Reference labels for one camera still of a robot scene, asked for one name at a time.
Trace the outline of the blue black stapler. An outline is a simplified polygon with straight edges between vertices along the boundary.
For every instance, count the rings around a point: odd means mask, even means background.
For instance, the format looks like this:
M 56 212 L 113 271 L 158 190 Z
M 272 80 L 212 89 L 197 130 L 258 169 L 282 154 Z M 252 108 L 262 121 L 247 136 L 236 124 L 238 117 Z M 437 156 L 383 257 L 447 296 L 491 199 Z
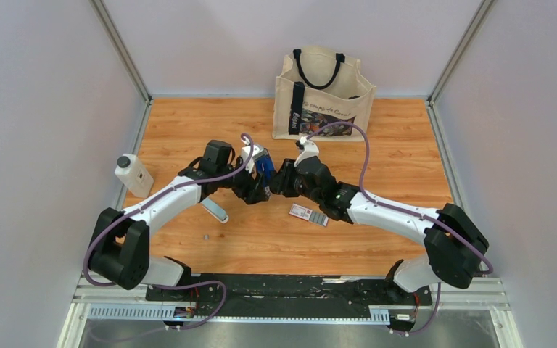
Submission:
M 276 174 L 273 161 L 267 149 L 262 150 L 254 156 L 255 169 L 262 177 L 262 184 L 268 186 Z

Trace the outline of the red white staple box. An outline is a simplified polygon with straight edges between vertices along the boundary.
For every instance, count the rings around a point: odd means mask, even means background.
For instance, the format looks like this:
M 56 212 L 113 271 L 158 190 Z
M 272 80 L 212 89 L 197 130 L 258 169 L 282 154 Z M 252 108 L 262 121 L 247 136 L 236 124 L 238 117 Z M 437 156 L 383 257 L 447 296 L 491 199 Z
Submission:
M 312 210 L 307 208 L 307 207 L 303 207 L 301 205 L 298 204 L 293 204 L 289 210 L 289 214 L 291 216 L 294 216 L 296 218 L 305 220 L 305 221 L 309 221 L 310 217 L 312 215 Z

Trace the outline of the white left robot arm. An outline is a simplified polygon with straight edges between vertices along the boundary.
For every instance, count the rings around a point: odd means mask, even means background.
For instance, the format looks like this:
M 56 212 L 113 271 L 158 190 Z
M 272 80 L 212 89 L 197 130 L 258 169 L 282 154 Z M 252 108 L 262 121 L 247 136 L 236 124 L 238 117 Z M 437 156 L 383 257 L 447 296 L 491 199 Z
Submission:
M 157 193 L 124 210 L 103 210 L 83 258 L 84 278 L 95 286 L 130 290 L 144 284 L 165 289 L 177 301 L 188 298 L 193 282 L 184 275 L 186 266 L 152 256 L 150 241 L 166 223 L 218 189 L 232 190 L 246 204 L 268 201 L 269 153 L 247 134 L 242 141 L 237 153 L 229 143 L 211 140 L 202 156 Z

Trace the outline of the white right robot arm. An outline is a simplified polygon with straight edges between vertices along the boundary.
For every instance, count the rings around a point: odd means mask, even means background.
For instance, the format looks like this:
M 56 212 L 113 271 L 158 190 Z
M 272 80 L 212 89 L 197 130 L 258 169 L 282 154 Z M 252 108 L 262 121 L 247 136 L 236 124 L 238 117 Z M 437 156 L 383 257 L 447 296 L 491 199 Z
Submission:
M 422 245 L 425 254 L 397 261 L 386 276 L 384 292 L 396 304 L 433 283 L 467 289 L 489 247 L 461 207 L 447 203 L 441 209 L 423 208 L 384 199 L 337 181 L 317 157 L 284 160 L 270 190 L 285 197 L 306 197 L 332 220 L 373 226 Z

